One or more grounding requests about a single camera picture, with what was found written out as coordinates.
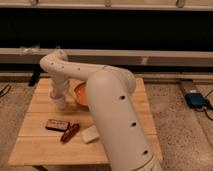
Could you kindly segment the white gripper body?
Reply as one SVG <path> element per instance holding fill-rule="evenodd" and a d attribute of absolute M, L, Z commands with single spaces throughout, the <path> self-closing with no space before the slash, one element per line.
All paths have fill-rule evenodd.
<path fill-rule="evenodd" d="M 50 99 L 52 102 L 61 110 L 64 110 L 67 106 L 66 104 L 66 97 L 64 94 L 59 96 L 54 96 L 52 93 L 49 94 Z"/>

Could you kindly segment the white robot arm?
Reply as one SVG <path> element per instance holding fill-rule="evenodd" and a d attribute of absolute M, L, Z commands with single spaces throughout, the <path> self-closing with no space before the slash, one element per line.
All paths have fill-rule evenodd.
<path fill-rule="evenodd" d="M 163 171 L 131 101 L 134 75 L 122 68 L 70 62 L 56 50 L 40 60 L 52 79 L 50 98 L 64 109 L 71 78 L 86 83 L 86 98 L 112 171 Z"/>

